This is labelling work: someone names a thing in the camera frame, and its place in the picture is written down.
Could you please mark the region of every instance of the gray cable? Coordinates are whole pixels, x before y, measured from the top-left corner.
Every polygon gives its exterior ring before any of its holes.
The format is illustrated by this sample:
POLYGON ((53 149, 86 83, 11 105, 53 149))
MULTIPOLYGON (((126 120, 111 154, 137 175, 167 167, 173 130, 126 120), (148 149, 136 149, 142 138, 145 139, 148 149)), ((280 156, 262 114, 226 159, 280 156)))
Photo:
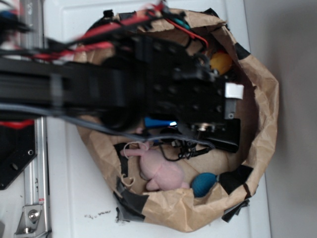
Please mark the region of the gray cable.
POLYGON ((55 112, 54 110, 45 109, 45 108, 38 108, 38 107, 32 107, 27 105, 21 105, 21 104, 6 104, 6 103, 0 103, 0 111, 10 111, 10 112, 21 112, 21 113, 30 113, 30 114, 36 114, 41 116, 48 116, 48 117, 58 117, 61 118, 69 123, 86 127, 92 130, 100 131, 109 135, 119 135, 119 136, 125 136, 127 138, 130 138, 132 140, 141 140, 141 141, 154 141, 154 140, 161 140, 161 139, 178 139, 178 140, 185 140, 185 141, 191 141, 194 143, 198 143, 201 145, 206 145, 210 147, 211 149, 214 149, 215 146, 213 143, 207 140, 199 140, 195 139, 193 137, 189 137, 186 135, 181 134, 159 134, 159 135, 139 135, 139 134, 130 134, 126 132, 120 132, 116 130, 112 130, 102 124, 98 124, 95 122, 83 120, 80 118, 60 115, 59 113, 55 112))

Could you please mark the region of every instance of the black metal plate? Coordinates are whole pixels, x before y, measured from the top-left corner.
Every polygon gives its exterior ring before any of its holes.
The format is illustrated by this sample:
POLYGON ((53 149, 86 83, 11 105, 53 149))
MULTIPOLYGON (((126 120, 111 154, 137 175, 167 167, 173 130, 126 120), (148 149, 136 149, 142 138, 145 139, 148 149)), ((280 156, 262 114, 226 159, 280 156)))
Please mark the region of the black metal plate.
POLYGON ((36 155, 34 125, 0 126, 0 190, 8 188, 36 155))

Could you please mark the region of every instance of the metal bracket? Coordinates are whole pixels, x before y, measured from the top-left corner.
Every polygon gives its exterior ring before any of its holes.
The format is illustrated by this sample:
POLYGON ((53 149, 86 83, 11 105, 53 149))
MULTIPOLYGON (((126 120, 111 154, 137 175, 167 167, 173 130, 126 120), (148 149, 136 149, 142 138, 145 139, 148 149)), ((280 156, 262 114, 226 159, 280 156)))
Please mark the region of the metal bracket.
POLYGON ((42 205, 24 206, 14 238, 34 238, 46 233, 42 205))

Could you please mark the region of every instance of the mounting hole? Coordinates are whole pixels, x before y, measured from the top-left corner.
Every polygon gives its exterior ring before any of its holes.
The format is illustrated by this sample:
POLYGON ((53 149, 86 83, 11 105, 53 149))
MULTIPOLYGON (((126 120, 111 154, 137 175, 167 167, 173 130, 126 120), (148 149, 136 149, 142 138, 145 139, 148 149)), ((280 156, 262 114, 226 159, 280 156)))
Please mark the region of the mounting hole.
POLYGON ((18 171, 19 170, 19 167, 15 164, 15 163, 11 163, 10 164, 11 168, 15 171, 18 171))

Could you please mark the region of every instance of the bolt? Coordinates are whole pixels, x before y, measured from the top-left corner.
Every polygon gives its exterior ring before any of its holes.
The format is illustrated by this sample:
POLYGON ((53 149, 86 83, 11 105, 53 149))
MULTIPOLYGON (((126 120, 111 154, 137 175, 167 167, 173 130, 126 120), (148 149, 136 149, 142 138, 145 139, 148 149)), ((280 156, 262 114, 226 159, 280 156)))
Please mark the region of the bolt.
POLYGON ((195 111, 198 111, 198 110, 199 110, 199 105, 197 105, 197 104, 193 105, 193 109, 194 109, 195 111))
POLYGON ((171 94, 177 94, 177 88, 175 86, 169 86, 168 87, 168 91, 171 93, 171 94))
POLYGON ((222 112, 222 106, 217 106, 217 112, 221 113, 222 112))
POLYGON ((172 54, 175 54, 175 53, 177 52, 175 46, 170 46, 170 47, 168 48, 168 50, 169 50, 172 54))
POLYGON ((155 84, 153 88, 156 92, 160 93, 162 91, 162 86, 160 84, 155 84))
POLYGON ((31 233, 31 228, 30 228, 30 227, 24 228, 24 229, 23 229, 23 233, 24 233, 24 234, 29 234, 29 233, 31 233))
POLYGON ((154 42, 153 47, 157 51, 161 51, 162 50, 162 45, 159 42, 154 42))
POLYGON ((206 131, 208 127, 209 127, 208 123, 202 123, 202 124, 199 125, 198 130, 199 131, 206 131))
POLYGON ((29 212, 29 219, 30 219, 32 222, 37 221, 39 218, 40 218, 40 213, 39 213, 37 210, 31 210, 31 211, 29 212))

